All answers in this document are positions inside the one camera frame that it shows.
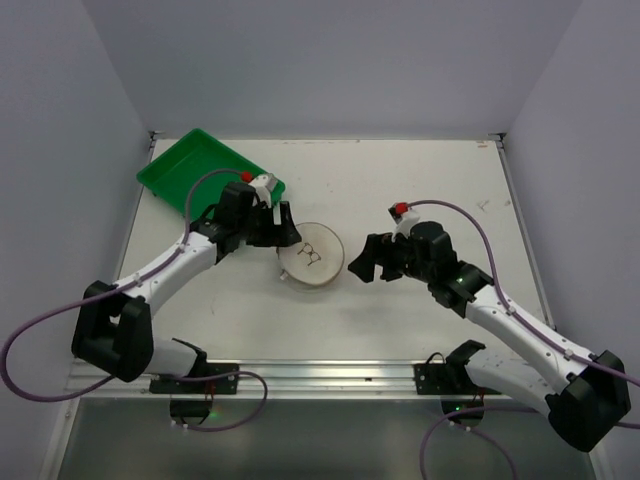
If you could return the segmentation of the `white round mesh laundry bag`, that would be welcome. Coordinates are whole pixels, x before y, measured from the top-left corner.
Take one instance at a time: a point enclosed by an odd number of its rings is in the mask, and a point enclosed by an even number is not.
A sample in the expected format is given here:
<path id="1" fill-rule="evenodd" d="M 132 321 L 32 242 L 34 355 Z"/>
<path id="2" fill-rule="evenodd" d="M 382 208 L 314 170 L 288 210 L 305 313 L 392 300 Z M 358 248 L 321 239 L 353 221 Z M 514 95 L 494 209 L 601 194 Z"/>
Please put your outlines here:
<path id="1" fill-rule="evenodd" d="M 338 234 L 318 222 L 296 225 L 301 241 L 277 249 L 280 279 L 307 290 L 326 287 L 340 275 L 345 248 Z"/>

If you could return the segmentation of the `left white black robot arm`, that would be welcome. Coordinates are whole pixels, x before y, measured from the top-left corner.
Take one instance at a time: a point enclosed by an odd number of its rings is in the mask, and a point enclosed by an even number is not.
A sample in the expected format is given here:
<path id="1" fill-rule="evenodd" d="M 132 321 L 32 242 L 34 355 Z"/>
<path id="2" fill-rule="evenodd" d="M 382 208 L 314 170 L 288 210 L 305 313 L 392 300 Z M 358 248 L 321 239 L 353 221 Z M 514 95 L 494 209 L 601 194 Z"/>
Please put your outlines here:
<path id="1" fill-rule="evenodd" d="M 193 378 L 203 372 L 206 353 L 183 340 L 156 338 L 155 314 L 241 245 L 284 248 L 300 240 L 288 202 L 272 204 L 259 179 L 231 182 L 159 257 L 111 285 L 96 281 L 85 290 L 71 352 L 124 382 L 143 374 Z"/>

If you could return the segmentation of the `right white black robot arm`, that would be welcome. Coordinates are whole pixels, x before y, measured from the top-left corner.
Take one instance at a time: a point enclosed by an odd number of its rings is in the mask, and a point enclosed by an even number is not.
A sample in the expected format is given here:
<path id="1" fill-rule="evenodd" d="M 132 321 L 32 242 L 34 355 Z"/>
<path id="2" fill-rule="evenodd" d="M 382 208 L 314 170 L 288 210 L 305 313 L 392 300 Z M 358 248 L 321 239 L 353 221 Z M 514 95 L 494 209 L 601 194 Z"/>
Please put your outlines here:
<path id="1" fill-rule="evenodd" d="M 516 303 L 497 283 L 460 260 L 437 222 L 418 222 L 407 232 L 370 234 L 348 266 L 361 281 L 402 277 L 426 284 L 441 306 L 485 329 L 517 354 L 507 360 L 479 343 L 466 342 L 449 361 L 477 386 L 505 394 L 545 416 L 571 447 L 591 451 L 631 409 L 625 367 L 610 351 L 594 354 L 559 335 Z"/>

